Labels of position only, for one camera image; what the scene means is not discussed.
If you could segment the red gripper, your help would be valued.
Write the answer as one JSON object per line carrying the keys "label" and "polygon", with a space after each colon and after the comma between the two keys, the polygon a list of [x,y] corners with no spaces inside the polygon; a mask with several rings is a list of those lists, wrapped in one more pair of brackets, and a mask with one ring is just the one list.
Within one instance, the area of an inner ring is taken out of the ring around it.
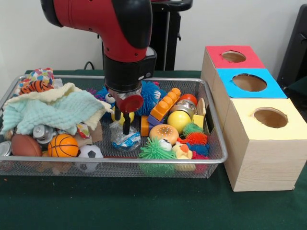
{"label": "red gripper", "polygon": [[139,93],[120,93],[115,95],[117,106],[115,106],[115,120],[120,120],[120,112],[123,112],[125,121],[123,122],[123,134],[128,135],[130,132],[129,113],[136,112],[143,105],[143,97]]}

